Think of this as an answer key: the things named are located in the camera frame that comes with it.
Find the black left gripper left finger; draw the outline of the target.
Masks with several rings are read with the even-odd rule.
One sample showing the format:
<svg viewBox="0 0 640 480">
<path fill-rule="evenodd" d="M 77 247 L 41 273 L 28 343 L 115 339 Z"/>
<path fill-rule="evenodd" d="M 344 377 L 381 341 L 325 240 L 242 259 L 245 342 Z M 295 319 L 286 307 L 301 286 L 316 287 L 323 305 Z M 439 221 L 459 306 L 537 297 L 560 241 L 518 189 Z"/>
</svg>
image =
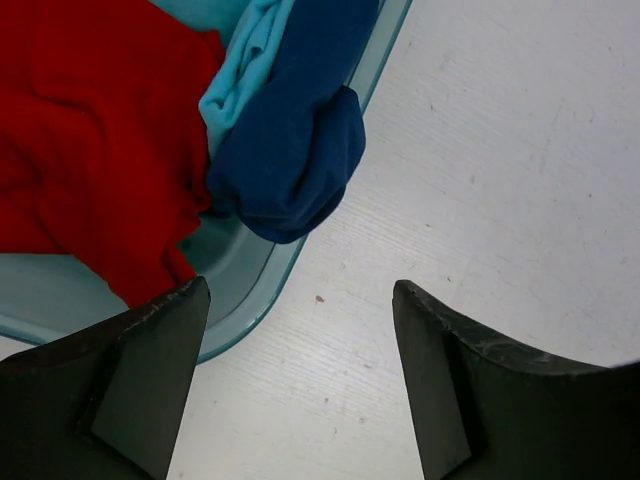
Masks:
<svg viewBox="0 0 640 480">
<path fill-rule="evenodd" d="M 196 277 L 2 360 L 2 478 L 166 478 L 209 306 Z"/>
</svg>

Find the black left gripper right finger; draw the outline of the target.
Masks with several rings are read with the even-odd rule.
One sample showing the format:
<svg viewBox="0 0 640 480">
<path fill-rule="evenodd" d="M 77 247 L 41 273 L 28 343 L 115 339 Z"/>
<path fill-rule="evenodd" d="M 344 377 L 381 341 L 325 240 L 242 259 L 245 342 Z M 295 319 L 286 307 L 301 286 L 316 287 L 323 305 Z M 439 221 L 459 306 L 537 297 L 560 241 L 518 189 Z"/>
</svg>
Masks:
<svg viewBox="0 0 640 480">
<path fill-rule="evenodd" d="M 408 280 L 393 320 L 427 479 L 635 479 L 639 366 L 521 343 Z"/>
</svg>

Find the dark blue t shirt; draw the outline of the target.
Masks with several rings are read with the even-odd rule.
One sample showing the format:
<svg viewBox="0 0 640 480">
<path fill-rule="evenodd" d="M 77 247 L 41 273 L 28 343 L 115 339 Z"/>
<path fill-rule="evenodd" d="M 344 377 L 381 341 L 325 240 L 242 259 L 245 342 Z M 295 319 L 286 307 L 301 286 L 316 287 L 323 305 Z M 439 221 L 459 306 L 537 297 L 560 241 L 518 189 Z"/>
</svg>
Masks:
<svg viewBox="0 0 640 480">
<path fill-rule="evenodd" d="M 287 244 L 336 209 L 366 145 L 345 82 L 377 16 L 375 1 L 294 2 L 266 83 L 211 161 L 214 215 Z"/>
</svg>

